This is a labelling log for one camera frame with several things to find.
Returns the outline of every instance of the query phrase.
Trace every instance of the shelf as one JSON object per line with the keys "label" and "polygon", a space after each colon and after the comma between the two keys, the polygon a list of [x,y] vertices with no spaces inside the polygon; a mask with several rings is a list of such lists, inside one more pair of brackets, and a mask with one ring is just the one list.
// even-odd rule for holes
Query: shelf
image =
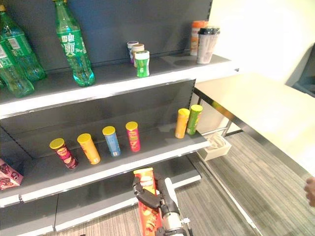
{"label": "shelf", "polygon": [[0,209],[1,236],[37,236],[54,230],[57,195]]}
{"label": "shelf", "polygon": [[[154,171],[170,177],[174,188],[201,179],[186,156],[152,166]],[[99,181],[59,194],[56,231],[61,231],[138,202],[132,191],[132,172]]]}
{"label": "shelf", "polygon": [[161,126],[140,133],[141,150],[130,151],[127,137],[119,139],[122,154],[111,157],[106,142],[96,144],[101,156],[97,165],[90,165],[81,149],[72,150],[79,165],[68,170],[56,154],[24,162],[24,179],[21,186],[6,189],[0,194],[0,207],[16,203],[19,195],[24,202],[33,201],[125,173],[142,166],[181,156],[205,148],[209,143],[199,133],[174,137],[175,124]]}
{"label": "shelf", "polygon": [[106,98],[118,94],[137,91],[149,87],[174,83],[187,78],[195,79],[224,76],[236,67],[230,60],[213,55],[211,63],[196,64],[196,57],[187,54],[171,55],[150,59],[150,77],[137,78],[136,69],[130,63],[94,67],[94,86],[80,88],[75,83],[72,72],[59,72],[34,84],[35,92],[17,99],[7,89],[0,92],[0,119],[38,110],[74,104],[82,101]]}

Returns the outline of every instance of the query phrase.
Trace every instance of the red chip can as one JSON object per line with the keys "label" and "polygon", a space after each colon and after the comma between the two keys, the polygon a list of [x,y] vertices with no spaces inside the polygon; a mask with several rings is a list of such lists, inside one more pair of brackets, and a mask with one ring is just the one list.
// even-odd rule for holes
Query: red chip can
{"label": "red chip can", "polygon": [[140,139],[139,139],[139,132],[138,132],[138,124],[137,122],[130,121],[126,124],[126,130],[129,139],[130,149],[133,152],[140,151]]}
{"label": "red chip can", "polygon": [[68,169],[74,169],[78,165],[78,161],[72,156],[71,152],[67,149],[65,142],[62,138],[54,139],[50,142],[49,147],[53,149],[63,161]]}

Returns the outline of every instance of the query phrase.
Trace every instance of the orange chip can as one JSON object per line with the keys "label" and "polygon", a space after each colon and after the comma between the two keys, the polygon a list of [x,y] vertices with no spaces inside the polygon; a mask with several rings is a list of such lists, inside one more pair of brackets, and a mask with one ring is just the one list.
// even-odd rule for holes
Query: orange chip can
{"label": "orange chip can", "polygon": [[[156,194],[156,183],[154,181],[153,168],[136,170],[133,172],[140,178],[140,183],[144,189]],[[139,202],[139,215],[143,236],[155,236],[155,232],[162,226],[160,212],[153,210],[142,202]]]}
{"label": "orange chip can", "polygon": [[178,110],[177,124],[175,130],[175,137],[178,139],[182,139],[185,136],[189,114],[190,111],[186,108],[181,108]]}

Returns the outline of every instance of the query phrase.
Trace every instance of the green chip can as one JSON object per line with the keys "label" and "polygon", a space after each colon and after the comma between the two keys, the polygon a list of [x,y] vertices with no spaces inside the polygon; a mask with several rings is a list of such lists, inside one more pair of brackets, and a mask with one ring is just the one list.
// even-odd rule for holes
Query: green chip can
{"label": "green chip can", "polygon": [[187,124],[187,133],[195,134],[196,127],[199,122],[199,118],[201,116],[202,106],[200,105],[192,105],[190,108],[190,116]]}

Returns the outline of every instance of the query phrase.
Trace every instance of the yellow chip can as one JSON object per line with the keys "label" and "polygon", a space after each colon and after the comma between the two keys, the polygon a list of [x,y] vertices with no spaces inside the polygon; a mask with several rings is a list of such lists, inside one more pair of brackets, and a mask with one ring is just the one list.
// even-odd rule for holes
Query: yellow chip can
{"label": "yellow chip can", "polygon": [[90,134],[79,135],[77,141],[92,165],[100,162],[100,156]]}
{"label": "yellow chip can", "polygon": [[175,130],[175,137],[178,139],[182,139],[185,135],[189,114],[190,111],[186,108],[178,110],[177,125]]}

